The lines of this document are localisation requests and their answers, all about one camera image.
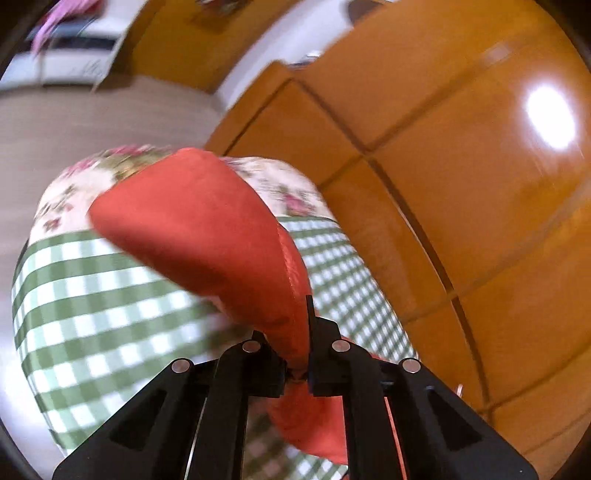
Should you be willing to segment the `red puffer jacket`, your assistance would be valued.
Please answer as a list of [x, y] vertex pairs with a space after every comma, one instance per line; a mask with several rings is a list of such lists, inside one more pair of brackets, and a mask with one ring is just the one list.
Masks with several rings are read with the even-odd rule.
[[211, 153], [183, 149], [101, 194], [89, 217], [139, 262], [263, 333], [287, 364], [283, 392], [263, 397], [277, 430], [301, 451], [349, 468], [342, 399], [315, 397], [308, 385], [315, 307], [307, 267], [249, 184]]

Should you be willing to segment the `green checkered bed sheet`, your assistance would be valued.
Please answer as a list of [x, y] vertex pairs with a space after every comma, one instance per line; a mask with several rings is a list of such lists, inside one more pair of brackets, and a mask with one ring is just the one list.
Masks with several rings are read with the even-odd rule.
[[[281, 217], [308, 269], [315, 309], [397, 362], [415, 355], [402, 324], [338, 223]], [[50, 434], [72, 453], [172, 360], [202, 363], [249, 337], [92, 231], [32, 243], [11, 292], [14, 343]]]

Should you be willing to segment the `wooden wardrobe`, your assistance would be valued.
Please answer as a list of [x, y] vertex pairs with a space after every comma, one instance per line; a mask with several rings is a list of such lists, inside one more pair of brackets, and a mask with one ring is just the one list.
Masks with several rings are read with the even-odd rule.
[[423, 362], [541, 478], [589, 477], [590, 72], [539, 3], [377, 8], [207, 148], [307, 175]]

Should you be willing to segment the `wooden door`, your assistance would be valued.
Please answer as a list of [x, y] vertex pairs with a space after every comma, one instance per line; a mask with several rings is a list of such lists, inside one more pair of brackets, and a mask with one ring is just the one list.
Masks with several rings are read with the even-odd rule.
[[116, 69], [214, 92], [293, 0], [148, 1], [127, 34]]

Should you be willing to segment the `white storage box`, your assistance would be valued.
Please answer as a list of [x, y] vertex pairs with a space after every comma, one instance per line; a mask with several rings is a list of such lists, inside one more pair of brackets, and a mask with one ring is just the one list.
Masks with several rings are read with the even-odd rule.
[[43, 16], [18, 44], [1, 76], [1, 88], [61, 84], [97, 87], [107, 77], [144, 6], [143, 1], [104, 1], [99, 15], [60, 22], [34, 56], [31, 44]]

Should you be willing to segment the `pink cloth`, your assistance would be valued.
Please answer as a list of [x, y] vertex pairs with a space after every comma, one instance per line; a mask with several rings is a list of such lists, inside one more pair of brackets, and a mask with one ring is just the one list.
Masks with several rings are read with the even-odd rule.
[[103, 0], [58, 1], [57, 4], [44, 17], [44, 20], [40, 24], [39, 30], [32, 40], [32, 54], [37, 56], [40, 53], [51, 33], [60, 22], [82, 16], [94, 17], [102, 12], [103, 7]]

